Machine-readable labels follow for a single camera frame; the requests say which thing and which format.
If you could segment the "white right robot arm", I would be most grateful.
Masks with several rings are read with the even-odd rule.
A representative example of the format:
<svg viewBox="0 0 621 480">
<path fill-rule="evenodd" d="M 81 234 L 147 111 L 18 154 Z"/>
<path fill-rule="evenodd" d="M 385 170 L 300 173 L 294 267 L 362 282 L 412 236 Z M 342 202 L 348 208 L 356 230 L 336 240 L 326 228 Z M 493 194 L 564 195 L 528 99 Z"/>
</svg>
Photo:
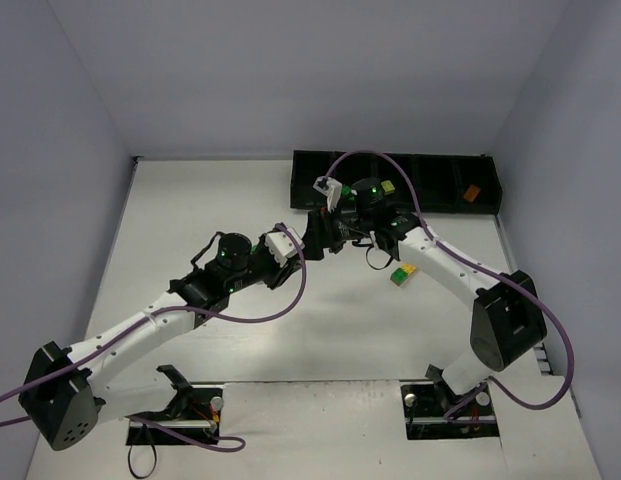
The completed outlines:
<svg viewBox="0 0 621 480">
<path fill-rule="evenodd" d="M 427 373 L 449 398 L 469 393 L 545 339 L 546 323 L 531 301 L 536 290 L 527 274 L 516 271 L 499 281 L 458 261 L 457 252 L 446 254 L 427 236 L 416 214 L 388 202 L 377 178 L 348 189 L 333 178 L 319 177 L 313 187 L 326 200 L 308 214 L 303 236 L 307 259 L 320 260 L 326 251 L 337 253 L 348 242 L 370 240 L 392 259 L 416 266 L 471 311 L 464 352 L 450 365 L 430 367 Z"/>
</svg>

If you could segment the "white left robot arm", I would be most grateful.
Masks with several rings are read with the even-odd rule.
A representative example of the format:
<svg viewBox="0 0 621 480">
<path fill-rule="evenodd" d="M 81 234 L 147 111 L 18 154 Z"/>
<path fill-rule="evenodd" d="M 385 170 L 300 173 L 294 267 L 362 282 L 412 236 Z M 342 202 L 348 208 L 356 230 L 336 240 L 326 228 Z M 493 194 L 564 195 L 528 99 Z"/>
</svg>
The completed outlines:
<svg viewBox="0 0 621 480">
<path fill-rule="evenodd" d="M 100 422 L 173 403 L 147 386 L 112 382 L 161 345 L 224 318 L 232 294 L 258 283 L 275 289 L 306 269 L 303 240 L 282 224 L 257 244 L 239 233 L 216 233 L 211 243 L 213 259 L 171 281 L 137 314 L 72 346 L 51 341 L 34 353 L 18 402 L 52 450 L 74 446 Z"/>
</svg>

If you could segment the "lime lego brick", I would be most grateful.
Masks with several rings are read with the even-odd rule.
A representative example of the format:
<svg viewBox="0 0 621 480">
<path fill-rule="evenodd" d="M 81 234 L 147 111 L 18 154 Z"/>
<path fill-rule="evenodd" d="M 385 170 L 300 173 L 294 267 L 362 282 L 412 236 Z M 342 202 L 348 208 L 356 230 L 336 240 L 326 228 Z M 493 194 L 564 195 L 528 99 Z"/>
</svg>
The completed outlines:
<svg viewBox="0 0 621 480">
<path fill-rule="evenodd" d="M 396 191 L 394 184 L 390 180 L 382 181 L 381 186 L 385 195 L 392 195 Z"/>
</svg>

